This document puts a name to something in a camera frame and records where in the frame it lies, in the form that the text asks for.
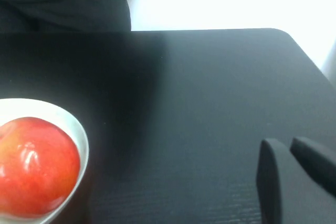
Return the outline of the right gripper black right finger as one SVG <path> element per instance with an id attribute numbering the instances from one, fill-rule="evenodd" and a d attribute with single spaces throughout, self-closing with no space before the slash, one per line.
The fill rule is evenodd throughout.
<path id="1" fill-rule="evenodd" d="M 290 152 L 317 184 L 335 196 L 335 151 L 307 137 L 295 137 Z"/>

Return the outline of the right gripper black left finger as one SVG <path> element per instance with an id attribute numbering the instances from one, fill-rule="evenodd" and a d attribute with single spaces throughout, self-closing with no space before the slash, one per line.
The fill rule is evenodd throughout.
<path id="1" fill-rule="evenodd" d="M 335 196 L 276 139 L 260 144 L 256 185 L 262 223 L 335 223 Z"/>

